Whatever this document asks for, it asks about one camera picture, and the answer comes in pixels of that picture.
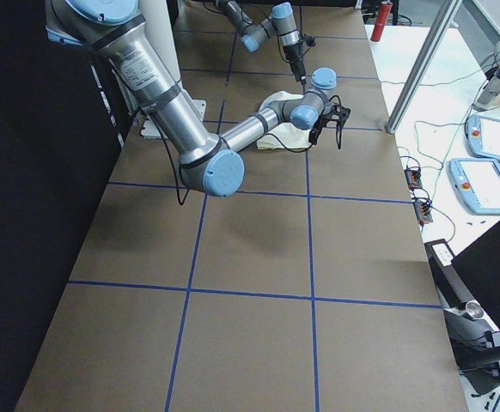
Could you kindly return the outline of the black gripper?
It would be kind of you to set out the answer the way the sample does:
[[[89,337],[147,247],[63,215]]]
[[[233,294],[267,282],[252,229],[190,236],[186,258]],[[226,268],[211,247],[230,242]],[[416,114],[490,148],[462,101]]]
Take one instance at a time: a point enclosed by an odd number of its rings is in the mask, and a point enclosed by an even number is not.
[[[320,136],[320,131],[327,126],[331,121],[332,115],[330,113],[322,113],[314,123],[313,128],[309,131],[308,142],[310,144],[317,144]]]
[[[284,56],[289,64],[293,64],[293,75],[296,82],[299,83],[306,82],[306,69],[302,55],[303,45],[301,41],[284,46]]]

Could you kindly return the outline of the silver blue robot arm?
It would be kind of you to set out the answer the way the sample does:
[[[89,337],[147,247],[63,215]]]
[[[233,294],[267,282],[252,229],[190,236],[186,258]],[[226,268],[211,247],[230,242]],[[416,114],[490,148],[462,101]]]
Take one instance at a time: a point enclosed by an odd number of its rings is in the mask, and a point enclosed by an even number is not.
[[[336,73],[317,69],[300,99],[274,100],[218,135],[201,121],[180,81],[168,7],[163,1],[48,1],[51,41],[102,56],[179,154],[179,175],[190,189],[215,197],[236,192],[245,166],[239,153],[280,124],[290,123],[317,143],[331,121],[343,128],[350,115],[335,94]]]
[[[267,40],[276,39],[281,59],[290,66],[295,81],[307,85],[304,57],[314,47],[315,37],[302,33],[296,26],[290,2],[280,3],[259,23],[254,22],[236,1],[214,1],[216,10],[225,15],[249,52],[256,52]]]

